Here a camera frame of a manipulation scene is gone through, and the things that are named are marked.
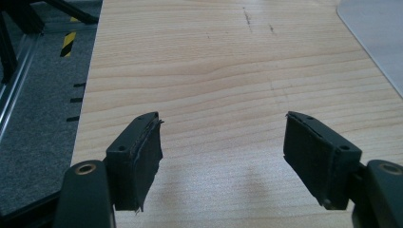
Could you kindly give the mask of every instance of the wood grain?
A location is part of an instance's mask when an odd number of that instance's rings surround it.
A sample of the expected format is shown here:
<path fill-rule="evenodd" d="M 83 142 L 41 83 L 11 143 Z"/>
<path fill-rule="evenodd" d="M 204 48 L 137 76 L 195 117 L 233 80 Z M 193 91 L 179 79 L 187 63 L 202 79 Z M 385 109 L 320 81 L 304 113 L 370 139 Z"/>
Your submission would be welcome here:
<path fill-rule="evenodd" d="M 338 1 L 104 0 L 72 163 L 159 111 L 164 159 L 118 227 L 351 227 L 285 162 L 288 110 L 403 164 L 403 103 Z"/>

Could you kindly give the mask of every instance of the pencil mark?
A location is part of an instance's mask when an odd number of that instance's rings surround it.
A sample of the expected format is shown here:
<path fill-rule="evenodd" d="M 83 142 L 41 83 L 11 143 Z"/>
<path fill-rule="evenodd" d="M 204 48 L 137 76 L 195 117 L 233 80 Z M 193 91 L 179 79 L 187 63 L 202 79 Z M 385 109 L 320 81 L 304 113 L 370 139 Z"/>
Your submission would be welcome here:
<path fill-rule="evenodd" d="M 245 19 L 246 19 L 246 24 L 249 27 L 249 30 L 252 32 L 252 28 L 251 28 L 251 16 L 246 12 L 246 9 L 243 8 L 243 14 L 245 15 Z"/>

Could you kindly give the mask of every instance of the carpeted floor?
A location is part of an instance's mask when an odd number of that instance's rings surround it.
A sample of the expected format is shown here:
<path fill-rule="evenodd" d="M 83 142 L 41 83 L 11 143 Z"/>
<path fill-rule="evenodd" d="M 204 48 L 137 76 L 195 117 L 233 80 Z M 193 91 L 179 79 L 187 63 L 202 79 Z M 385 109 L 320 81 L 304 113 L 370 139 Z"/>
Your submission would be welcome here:
<path fill-rule="evenodd" d="M 73 1 L 98 16 L 102 0 Z M 70 16 L 45 3 L 33 5 L 48 23 Z M 17 50 L 23 33 L 5 15 Z M 69 168 L 96 29 L 77 30 L 71 55 L 60 57 L 66 32 L 40 37 L 28 75 L 0 142 L 0 211 L 6 215 L 61 188 Z"/>

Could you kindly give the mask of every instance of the floor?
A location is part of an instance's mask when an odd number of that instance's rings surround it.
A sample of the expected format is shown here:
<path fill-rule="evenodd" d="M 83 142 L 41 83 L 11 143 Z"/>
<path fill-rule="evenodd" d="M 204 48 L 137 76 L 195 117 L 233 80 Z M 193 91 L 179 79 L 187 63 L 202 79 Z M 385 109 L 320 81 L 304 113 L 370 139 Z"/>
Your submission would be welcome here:
<path fill-rule="evenodd" d="M 70 2 L 95 16 L 102 5 L 102 0 Z M 33 6 L 46 23 L 40 36 L 23 35 L 3 13 L 16 52 L 27 40 L 32 49 L 32 60 L 26 65 L 26 74 L 21 76 L 23 83 L 1 132 L 3 215 L 60 190 L 71 161 L 96 34 L 96 26 L 77 26 L 70 55 L 61 57 L 65 37 L 72 35 L 65 25 L 74 22 L 45 3 Z"/>

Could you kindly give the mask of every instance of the white surface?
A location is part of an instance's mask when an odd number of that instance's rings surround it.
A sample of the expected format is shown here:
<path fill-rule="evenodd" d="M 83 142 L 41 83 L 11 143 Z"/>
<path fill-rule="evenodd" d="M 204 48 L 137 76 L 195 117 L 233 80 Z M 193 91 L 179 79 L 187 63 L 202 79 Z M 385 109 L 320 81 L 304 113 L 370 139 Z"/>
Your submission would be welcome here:
<path fill-rule="evenodd" d="M 403 97 L 403 1 L 343 0 L 337 12 Z"/>

